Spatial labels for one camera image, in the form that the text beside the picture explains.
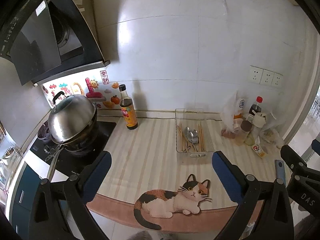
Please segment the soy sauce bottle orange label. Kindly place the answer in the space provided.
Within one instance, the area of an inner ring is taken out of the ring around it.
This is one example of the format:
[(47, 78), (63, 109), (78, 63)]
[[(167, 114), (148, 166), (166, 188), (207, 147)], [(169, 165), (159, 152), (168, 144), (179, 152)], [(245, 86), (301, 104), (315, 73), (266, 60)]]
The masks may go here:
[(126, 86), (124, 84), (119, 85), (119, 91), (121, 96), (120, 107), (126, 122), (126, 126), (128, 129), (136, 129), (138, 127), (138, 121), (133, 106), (133, 101), (128, 96)]

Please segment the wooden chopstick four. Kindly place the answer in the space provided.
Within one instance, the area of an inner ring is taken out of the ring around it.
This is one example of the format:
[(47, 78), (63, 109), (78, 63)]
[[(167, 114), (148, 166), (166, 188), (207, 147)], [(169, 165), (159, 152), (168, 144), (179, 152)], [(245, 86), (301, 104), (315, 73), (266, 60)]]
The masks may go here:
[(200, 141), (201, 141), (201, 151), (205, 152), (205, 143), (204, 143), (204, 135), (203, 135), (203, 128), (202, 124), (199, 125), (200, 129)]

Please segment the colourful wall stickers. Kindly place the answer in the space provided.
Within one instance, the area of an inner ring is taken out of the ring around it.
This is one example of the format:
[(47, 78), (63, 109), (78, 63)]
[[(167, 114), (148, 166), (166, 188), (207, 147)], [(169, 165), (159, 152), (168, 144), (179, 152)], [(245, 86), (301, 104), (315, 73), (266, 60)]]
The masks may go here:
[(111, 81), (105, 67), (60, 77), (41, 87), (52, 108), (66, 96), (75, 94), (88, 98), (97, 109), (120, 108), (119, 83)]

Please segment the small seasoning packet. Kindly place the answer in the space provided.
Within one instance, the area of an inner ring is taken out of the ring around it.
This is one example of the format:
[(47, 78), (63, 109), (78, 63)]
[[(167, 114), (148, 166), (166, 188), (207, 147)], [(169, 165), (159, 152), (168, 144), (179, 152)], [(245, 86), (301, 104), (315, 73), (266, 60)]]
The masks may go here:
[(263, 159), (266, 155), (267, 155), (267, 151), (265, 151), (265, 149), (259, 145), (259, 144), (255, 144), (252, 146), (252, 150), (254, 151), (254, 153), (256, 153), (261, 159)]

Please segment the teal cabinet drawers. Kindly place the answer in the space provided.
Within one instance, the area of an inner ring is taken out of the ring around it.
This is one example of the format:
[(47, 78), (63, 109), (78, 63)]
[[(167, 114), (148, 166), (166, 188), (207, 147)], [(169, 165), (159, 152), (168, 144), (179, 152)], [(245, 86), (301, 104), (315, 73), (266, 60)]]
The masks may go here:
[(9, 222), (21, 239), (28, 239), (29, 221), (39, 175), (26, 163), (18, 174), (9, 208)]

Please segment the black induction cooktop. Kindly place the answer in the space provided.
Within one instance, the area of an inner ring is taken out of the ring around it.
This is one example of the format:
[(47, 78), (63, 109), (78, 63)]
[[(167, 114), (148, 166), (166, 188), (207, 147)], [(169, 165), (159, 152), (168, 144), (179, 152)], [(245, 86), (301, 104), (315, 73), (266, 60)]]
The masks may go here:
[[(72, 143), (68, 146), (65, 145), (62, 148), (55, 169), (66, 176), (80, 174), (86, 166), (91, 165), (99, 154), (103, 152), (115, 127), (115, 122), (97, 121), (91, 133), (83, 141), (78, 141), (76, 144)], [(42, 161), (50, 165), (52, 159), (47, 157), (55, 151), (57, 146), (58, 144), (52, 140), (43, 142), (41, 139), (36, 139), (30, 150)]]

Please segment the wooden chopstick one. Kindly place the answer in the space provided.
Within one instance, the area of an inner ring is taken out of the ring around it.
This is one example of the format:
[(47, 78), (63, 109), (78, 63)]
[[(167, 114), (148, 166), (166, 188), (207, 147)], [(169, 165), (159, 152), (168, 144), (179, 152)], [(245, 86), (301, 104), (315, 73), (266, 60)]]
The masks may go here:
[(185, 150), (183, 133), (179, 125), (177, 125), (176, 128), (177, 128), (177, 148), (178, 148), (178, 152), (182, 153)]

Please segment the steel wok with lid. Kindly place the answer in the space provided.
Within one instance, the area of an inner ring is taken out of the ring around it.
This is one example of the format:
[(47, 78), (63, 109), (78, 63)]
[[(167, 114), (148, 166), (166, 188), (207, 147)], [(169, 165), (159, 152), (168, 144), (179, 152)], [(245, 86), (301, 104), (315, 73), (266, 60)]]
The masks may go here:
[(97, 122), (96, 106), (83, 95), (66, 96), (49, 113), (48, 128), (52, 141), (68, 146), (84, 138)]

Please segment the red cap dark bottle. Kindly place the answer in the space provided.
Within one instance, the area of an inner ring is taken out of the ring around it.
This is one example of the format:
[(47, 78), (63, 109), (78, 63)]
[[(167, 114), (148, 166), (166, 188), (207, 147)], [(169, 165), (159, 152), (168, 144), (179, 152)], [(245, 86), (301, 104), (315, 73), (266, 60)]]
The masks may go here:
[(247, 120), (248, 121), (252, 121), (254, 116), (257, 114), (257, 113), (260, 113), (261, 112), (261, 107), (260, 107), (260, 104), (262, 103), (263, 101), (263, 98), (258, 96), (256, 98), (256, 102), (250, 107), (249, 109), (249, 113), (248, 113), (248, 116), (247, 116)]

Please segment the round steel spoon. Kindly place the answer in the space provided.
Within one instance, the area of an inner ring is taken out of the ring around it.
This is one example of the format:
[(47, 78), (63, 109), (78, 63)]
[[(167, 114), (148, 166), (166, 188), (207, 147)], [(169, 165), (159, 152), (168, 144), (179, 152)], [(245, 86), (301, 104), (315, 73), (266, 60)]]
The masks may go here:
[(198, 137), (198, 131), (197, 130), (192, 129), (191, 132), (192, 132), (194, 138)]

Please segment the wooden chopstick three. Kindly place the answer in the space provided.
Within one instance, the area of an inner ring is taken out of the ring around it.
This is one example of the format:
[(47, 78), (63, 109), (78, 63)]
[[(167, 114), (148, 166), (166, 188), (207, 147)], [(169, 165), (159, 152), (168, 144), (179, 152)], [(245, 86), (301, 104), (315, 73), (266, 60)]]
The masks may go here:
[(203, 140), (202, 140), (202, 127), (201, 123), (198, 124), (198, 134), (199, 134), (199, 145), (200, 145), (200, 151), (203, 152)]

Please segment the clear crumpled plastic bag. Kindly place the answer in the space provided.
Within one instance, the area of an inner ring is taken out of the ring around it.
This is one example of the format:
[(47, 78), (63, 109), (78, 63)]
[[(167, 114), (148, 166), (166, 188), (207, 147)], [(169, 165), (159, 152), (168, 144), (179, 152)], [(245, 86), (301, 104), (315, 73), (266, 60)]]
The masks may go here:
[(285, 119), (282, 114), (274, 114), (270, 111), (266, 116), (266, 124), (260, 132), (260, 139), (281, 149), (284, 145), (284, 139), (280, 136), (278, 130), (284, 122)]

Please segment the clear plastic organizer bin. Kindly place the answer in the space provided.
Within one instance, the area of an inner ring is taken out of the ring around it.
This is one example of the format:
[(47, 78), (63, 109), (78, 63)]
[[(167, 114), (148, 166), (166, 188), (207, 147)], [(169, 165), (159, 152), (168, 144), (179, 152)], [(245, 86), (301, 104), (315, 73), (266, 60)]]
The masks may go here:
[(201, 108), (175, 109), (176, 152), (183, 158), (206, 158), (214, 152), (207, 118)]

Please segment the white lid oil jar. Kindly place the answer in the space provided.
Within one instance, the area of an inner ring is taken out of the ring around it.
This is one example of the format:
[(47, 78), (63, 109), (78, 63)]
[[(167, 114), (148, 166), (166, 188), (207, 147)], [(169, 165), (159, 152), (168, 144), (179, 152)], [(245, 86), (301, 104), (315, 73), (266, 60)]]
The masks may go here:
[(255, 144), (255, 141), (260, 134), (264, 124), (266, 124), (266, 114), (261, 112), (256, 113), (252, 120), (252, 129), (245, 140), (246, 145), (253, 146)]

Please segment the black range hood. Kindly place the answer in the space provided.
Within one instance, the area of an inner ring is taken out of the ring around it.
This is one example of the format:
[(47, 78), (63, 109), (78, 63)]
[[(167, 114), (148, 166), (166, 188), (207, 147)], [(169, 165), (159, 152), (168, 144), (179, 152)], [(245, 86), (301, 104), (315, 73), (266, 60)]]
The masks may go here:
[(1, 58), (22, 85), (108, 66), (93, 0), (1, 0)]

